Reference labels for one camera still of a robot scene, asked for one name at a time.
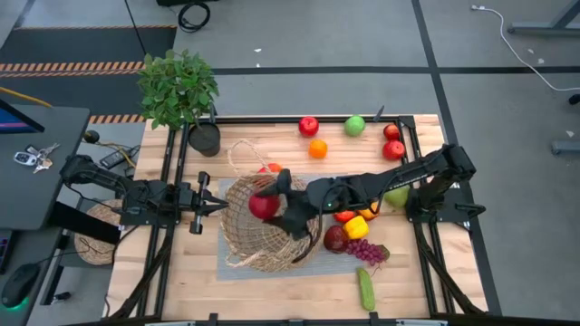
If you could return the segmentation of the computer monitor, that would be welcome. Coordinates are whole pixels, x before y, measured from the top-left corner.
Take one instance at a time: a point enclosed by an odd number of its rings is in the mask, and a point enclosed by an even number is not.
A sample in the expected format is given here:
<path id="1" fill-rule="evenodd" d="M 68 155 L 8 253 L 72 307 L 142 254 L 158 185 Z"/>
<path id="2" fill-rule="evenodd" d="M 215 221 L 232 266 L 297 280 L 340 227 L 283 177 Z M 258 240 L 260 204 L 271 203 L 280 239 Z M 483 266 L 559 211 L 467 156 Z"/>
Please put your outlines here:
<path id="1" fill-rule="evenodd" d="M 0 134 L 42 133 L 44 126 L 0 100 Z"/>

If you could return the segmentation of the grey desk foot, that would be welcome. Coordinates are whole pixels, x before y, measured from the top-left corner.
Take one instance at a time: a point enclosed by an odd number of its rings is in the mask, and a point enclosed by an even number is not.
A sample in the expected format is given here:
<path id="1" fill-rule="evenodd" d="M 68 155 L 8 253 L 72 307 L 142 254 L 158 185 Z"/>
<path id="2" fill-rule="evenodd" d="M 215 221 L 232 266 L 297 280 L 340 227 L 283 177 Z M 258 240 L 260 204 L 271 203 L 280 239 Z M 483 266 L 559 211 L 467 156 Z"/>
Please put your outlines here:
<path id="1" fill-rule="evenodd" d="M 555 140 L 551 143 L 553 155 L 580 154 L 580 140 Z"/>

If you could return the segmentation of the yellow bell pepper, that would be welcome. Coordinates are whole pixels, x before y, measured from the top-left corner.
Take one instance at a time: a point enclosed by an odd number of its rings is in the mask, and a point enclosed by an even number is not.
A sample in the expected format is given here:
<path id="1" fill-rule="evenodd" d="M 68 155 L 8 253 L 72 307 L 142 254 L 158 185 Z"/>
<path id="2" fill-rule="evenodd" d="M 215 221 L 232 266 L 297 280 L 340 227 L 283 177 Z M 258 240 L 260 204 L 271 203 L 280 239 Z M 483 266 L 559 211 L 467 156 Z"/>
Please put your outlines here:
<path id="1" fill-rule="evenodd" d="M 356 216 L 343 225 L 343 230 L 351 240 L 367 236 L 370 228 L 363 216 Z"/>

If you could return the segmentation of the black computer mouse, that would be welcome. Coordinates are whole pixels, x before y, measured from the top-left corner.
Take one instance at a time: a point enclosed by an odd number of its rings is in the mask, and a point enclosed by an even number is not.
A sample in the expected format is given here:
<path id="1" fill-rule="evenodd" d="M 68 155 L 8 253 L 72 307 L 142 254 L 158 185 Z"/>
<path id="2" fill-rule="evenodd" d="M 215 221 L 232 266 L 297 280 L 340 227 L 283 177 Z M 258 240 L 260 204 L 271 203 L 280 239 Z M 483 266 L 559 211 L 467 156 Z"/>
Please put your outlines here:
<path id="1" fill-rule="evenodd" d="M 0 293 L 0 302 L 7 309 L 19 306 L 27 298 L 40 273 L 39 264 L 23 264 L 9 277 Z"/>

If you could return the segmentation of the green apple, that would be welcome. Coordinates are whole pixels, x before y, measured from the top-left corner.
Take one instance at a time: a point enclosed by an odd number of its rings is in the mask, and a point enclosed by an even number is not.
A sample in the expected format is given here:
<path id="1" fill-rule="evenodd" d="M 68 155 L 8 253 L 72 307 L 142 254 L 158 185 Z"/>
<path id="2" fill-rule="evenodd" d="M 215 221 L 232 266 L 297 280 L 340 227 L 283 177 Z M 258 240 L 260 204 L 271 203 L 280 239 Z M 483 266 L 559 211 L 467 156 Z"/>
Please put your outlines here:
<path id="1" fill-rule="evenodd" d="M 360 115 L 352 115 L 343 125 L 344 132 L 349 137 L 360 136 L 364 132 L 365 127 L 366 122 Z"/>

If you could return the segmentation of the black aluminium frame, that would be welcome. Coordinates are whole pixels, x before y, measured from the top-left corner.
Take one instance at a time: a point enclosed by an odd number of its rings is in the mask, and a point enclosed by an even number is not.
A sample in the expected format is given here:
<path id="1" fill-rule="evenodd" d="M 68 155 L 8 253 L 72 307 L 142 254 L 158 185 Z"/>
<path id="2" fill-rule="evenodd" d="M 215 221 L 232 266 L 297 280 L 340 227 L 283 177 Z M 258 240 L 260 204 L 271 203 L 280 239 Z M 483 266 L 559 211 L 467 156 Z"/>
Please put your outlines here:
<path id="1" fill-rule="evenodd" d="M 414 120 L 415 133 L 422 155 L 439 149 L 445 142 L 440 118 L 436 114 L 399 116 L 403 122 Z M 258 149 L 266 163 L 275 162 L 290 168 L 292 176 L 326 177 L 364 172 L 378 173 L 401 163 L 382 157 L 384 125 L 390 122 L 370 122 L 361 137 L 344 134 L 343 116 L 323 116 L 317 137 L 329 146 L 325 159 L 307 154 L 310 139 L 300 136 L 296 117 L 250 116 L 217 117 L 221 132 L 220 153 L 203 157 L 188 146 L 183 163 L 183 180 L 197 188 L 198 172 L 210 175 L 209 189 L 219 196 L 219 181 L 236 178 L 227 161 L 227 149 L 237 140 L 246 139 Z M 160 177 L 169 130 L 151 129 L 146 122 L 142 137 L 137 177 Z M 189 232 L 193 215 L 184 213 L 175 228 L 169 272 L 166 279 L 162 321 L 207 321 L 217 313 L 217 321 L 266 320 L 347 320 L 367 319 L 369 313 L 360 304 L 356 268 L 349 273 L 315 276 L 260 278 L 220 281 L 218 267 L 218 212 L 203 218 L 203 234 Z M 471 241 L 481 238 L 479 226 L 471 222 L 469 233 L 463 226 L 438 223 L 441 248 L 446 268 L 459 288 L 481 310 L 501 314 L 493 281 L 488 280 L 488 263 L 479 255 L 485 246 Z M 427 294 L 422 277 L 414 226 L 402 214 L 389 206 L 370 222 L 369 241 L 386 245 L 391 257 L 372 277 L 376 309 L 380 318 L 428 317 Z M 138 230 L 123 240 L 111 275 L 108 300 L 111 314 L 131 294 L 144 271 L 150 240 L 150 226 Z"/>

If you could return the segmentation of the green pear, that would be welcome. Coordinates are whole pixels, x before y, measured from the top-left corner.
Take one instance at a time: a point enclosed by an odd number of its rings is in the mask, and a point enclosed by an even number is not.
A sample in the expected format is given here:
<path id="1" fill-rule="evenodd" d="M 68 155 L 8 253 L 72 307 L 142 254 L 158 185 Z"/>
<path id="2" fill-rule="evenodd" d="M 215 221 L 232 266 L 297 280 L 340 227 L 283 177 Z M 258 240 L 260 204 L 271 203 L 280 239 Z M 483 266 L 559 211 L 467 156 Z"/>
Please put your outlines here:
<path id="1" fill-rule="evenodd" d="M 410 189 L 409 186 L 394 188 L 386 192 L 383 199 L 392 207 L 404 208 L 409 198 Z"/>

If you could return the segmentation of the dark red pomegranate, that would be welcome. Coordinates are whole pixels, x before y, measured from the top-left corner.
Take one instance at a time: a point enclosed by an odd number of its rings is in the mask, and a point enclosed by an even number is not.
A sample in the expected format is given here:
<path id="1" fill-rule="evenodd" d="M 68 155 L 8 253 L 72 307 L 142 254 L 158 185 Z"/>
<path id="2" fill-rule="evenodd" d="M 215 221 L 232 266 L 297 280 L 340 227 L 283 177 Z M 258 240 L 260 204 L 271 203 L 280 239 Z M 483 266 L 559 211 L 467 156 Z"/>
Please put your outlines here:
<path id="1" fill-rule="evenodd" d="M 345 252 L 349 242 L 348 234 L 338 225 L 329 227 L 324 235 L 325 249 L 336 254 Z"/>

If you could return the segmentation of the woven wicker basket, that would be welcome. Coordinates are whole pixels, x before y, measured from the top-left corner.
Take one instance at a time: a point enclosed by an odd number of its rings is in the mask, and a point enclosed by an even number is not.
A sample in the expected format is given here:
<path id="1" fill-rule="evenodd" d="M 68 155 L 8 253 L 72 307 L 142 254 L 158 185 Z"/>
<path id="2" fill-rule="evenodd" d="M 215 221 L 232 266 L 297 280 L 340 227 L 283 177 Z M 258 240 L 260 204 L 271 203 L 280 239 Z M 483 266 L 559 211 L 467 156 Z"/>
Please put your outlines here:
<path id="1" fill-rule="evenodd" d="M 280 228 L 266 225 L 263 220 L 254 217 L 248 209 L 248 201 L 256 194 L 256 182 L 261 176 L 278 173 L 249 174 L 237 167 L 233 159 L 235 148 L 241 144 L 249 147 L 256 160 L 263 166 L 266 162 L 256 146 L 239 139 L 227 150 L 227 161 L 233 168 L 236 178 L 227 186 L 222 186 L 224 199 L 228 207 L 219 212 L 219 223 L 229 252 L 225 258 L 230 267 L 251 267 L 258 271 L 273 273 L 297 268 L 307 262 L 319 249 L 324 218 L 315 215 L 307 221 L 311 235 L 294 240 Z"/>

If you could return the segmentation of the key bunch with fob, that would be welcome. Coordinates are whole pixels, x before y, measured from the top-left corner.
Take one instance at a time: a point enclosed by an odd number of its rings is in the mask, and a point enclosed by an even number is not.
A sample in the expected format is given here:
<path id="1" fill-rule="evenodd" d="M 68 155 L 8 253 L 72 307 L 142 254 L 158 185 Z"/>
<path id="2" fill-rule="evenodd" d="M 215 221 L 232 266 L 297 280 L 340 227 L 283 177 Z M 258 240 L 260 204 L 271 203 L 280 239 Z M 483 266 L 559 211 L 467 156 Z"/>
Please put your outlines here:
<path id="1" fill-rule="evenodd" d="M 59 143 L 54 143 L 52 146 L 44 149 L 36 149 L 33 146 L 28 146 L 24 151 L 16 152 L 13 161 L 19 165 L 33 168 L 33 173 L 36 174 L 49 169 L 53 165 L 49 155 L 59 147 Z"/>

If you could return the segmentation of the round wicker mat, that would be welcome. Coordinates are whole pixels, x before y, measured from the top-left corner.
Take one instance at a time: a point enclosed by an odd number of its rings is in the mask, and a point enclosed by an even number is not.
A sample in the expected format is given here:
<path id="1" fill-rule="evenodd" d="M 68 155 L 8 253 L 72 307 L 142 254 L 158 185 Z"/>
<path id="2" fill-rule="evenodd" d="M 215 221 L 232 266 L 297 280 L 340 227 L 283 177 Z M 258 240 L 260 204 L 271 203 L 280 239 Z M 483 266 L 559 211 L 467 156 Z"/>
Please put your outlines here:
<path id="1" fill-rule="evenodd" d="M 104 204 L 92 203 L 92 206 L 86 211 L 86 214 L 110 225 L 114 225 L 119 230 L 121 217 L 114 213 L 112 208 L 120 208 L 120 199 L 106 200 Z M 74 235 L 73 243 L 75 250 L 84 262 L 92 265 L 107 265 L 113 260 L 113 252 L 117 246 L 101 240 L 97 240 L 88 235 Z"/>

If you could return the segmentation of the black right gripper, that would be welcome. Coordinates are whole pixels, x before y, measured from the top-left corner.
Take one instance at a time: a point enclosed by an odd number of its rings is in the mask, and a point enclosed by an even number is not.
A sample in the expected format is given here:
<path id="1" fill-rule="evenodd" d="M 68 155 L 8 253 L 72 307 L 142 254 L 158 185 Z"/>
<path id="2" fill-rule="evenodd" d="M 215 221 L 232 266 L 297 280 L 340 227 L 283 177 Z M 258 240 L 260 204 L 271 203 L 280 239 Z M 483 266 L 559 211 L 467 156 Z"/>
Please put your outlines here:
<path id="1" fill-rule="evenodd" d="M 294 240 L 303 239 L 311 232 L 307 220 L 297 216 L 315 216 L 322 213 L 338 213 L 350 205 L 351 190 L 345 182 L 337 178 L 319 178 L 307 184 L 305 190 L 291 189 L 290 170 L 283 168 L 276 177 L 261 176 L 256 182 L 259 197 L 286 194 L 287 209 L 281 216 L 263 220 L 266 225 L 280 228 Z"/>

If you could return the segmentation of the green cucumber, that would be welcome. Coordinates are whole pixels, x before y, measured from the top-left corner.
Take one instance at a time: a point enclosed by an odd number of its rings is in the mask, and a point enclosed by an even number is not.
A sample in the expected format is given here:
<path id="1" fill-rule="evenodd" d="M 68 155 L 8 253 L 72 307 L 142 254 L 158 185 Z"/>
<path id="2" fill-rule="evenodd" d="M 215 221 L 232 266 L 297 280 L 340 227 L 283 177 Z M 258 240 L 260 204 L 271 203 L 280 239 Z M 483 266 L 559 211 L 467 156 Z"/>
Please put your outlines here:
<path id="1" fill-rule="evenodd" d="M 372 278 L 364 268 L 357 268 L 356 275 L 359 285 L 361 306 L 368 312 L 375 309 L 375 296 Z"/>

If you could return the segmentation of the black desk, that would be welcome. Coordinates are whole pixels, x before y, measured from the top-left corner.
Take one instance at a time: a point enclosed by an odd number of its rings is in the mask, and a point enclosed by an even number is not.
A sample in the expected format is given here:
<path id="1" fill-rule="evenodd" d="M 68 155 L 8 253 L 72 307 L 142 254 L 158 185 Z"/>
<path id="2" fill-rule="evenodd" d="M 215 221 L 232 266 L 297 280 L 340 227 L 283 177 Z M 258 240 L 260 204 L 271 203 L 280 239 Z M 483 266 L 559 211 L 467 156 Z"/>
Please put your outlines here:
<path id="1" fill-rule="evenodd" d="M 15 108 L 44 126 L 42 133 L 0 134 L 0 229 L 38 230 L 47 224 L 62 186 L 59 174 L 75 154 L 91 113 L 85 108 L 20 105 Z M 15 153 L 32 145 L 45 149 L 57 143 L 46 170 L 14 161 Z"/>

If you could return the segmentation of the black desk base beam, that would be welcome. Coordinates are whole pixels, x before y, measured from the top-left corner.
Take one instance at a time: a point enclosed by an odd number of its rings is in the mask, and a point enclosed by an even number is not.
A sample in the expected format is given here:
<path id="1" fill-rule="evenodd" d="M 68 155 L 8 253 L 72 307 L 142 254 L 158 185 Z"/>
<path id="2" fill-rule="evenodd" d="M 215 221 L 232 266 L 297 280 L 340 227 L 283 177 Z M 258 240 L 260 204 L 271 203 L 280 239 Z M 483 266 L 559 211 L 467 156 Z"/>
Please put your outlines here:
<path id="1" fill-rule="evenodd" d="M 121 231 L 116 225 L 103 222 L 82 211 L 56 202 L 48 218 L 48 224 L 87 235 L 99 241 L 115 245 L 121 238 Z"/>

